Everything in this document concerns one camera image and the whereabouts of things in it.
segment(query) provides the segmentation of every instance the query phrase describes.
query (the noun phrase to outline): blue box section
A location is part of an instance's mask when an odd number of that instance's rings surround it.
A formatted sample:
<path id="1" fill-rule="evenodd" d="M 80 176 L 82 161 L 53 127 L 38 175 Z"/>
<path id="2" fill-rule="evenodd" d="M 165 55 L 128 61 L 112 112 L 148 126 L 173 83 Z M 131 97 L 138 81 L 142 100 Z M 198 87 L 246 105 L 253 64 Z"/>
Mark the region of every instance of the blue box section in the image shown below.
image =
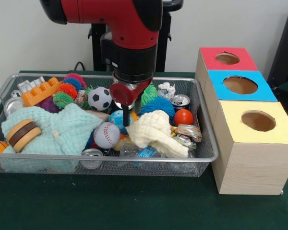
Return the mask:
<path id="1" fill-rule="evenodd" d="M 210 79 L 220 100 L 241 100 L 241 101 L 267 101 L 277 102 L 269 85 L 259 71 L 226 71 L 210 70 L 208 71 Z M 241 76 L 254 81 L 258 89 L 252 94 L 239 94 L 230 91 L 223 83 L 224 79 L 233 76 Z"/>

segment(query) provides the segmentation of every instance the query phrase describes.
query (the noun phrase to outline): light green cloth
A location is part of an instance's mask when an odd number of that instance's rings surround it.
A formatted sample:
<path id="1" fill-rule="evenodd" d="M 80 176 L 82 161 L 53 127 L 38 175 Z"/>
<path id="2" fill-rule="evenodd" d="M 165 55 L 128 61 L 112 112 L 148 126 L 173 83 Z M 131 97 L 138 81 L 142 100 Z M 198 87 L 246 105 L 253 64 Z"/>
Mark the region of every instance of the light green cloth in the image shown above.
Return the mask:
<path id="1" fill-rule="evenodd" d="M 8 116 L 1 125 L 6 137 L 9 131 L 22 120 L 31 118 L 42 134 L 29 142 L 19 154 L 81 155 L 91 132 L 102 120 L 89 114 L 75 104 L 67 105 L 58 114 L 52 114 L 33 106 L 23 108 Z M 4 153 L 15 153 L 9 146 Z M 6 172 L 35 173 L 49 169 L 58 173 L 74 172 L 78 161 L 29 160 L 1 158 L 1 167 Z"/>

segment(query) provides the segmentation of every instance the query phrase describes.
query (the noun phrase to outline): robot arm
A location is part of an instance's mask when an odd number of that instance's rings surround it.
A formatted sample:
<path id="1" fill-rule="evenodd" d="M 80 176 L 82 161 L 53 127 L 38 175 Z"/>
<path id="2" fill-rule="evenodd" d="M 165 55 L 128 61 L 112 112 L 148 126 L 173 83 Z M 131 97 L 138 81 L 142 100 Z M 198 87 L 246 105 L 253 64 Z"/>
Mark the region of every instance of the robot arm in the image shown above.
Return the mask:
<path id="1" fill-rule="evenodd" d="M 129 125 L 128 106 L 141 101 L 156 63 L 162 24 L 162 0 L 40 0 L 55 23 L 105 23 L 111 32 L 101 38 L 102 60 L 115 69 L 110 87 L 121 103 L 124 125 Z M 167 11 L 182 7 L 183 0 L 165 2 Z"/>

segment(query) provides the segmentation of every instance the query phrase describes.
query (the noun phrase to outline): wooden box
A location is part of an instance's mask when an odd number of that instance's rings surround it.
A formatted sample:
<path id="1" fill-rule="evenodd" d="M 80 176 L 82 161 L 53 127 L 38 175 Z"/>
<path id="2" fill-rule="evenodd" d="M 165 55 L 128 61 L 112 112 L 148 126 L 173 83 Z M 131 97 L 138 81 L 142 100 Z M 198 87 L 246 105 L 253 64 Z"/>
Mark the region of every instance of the wooden box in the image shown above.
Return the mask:
<path id="1" fill-rule="evenodd" d="M 220 194 L 281 193 L 288 179 L 288 116 L 281 103 L 220 101 L 214 131 Z"/>
<path id="2" fill-rule="evenodd" d="M 195 79 L 205 91 L 209 70 L 257 71 L 252 57 L 245 48 L 201 47 L 198 53 Z"/>
<path id="3" fill-rule="evenodd" d="M 204 97 L 212 124 L 219 100 L 277 102 L 259 71 L 209 70 Z"/>

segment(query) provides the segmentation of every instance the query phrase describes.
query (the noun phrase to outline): red box top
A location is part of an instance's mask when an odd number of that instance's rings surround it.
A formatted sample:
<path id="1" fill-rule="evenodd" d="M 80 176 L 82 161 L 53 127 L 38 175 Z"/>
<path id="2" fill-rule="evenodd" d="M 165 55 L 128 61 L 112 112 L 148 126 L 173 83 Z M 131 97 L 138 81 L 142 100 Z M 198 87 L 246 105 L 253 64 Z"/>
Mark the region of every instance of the red box top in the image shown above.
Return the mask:
<path id="1" fill-rule="evenodd" d="M 246 48 L 201 47 L 207 70 L 258 71 Z"/>

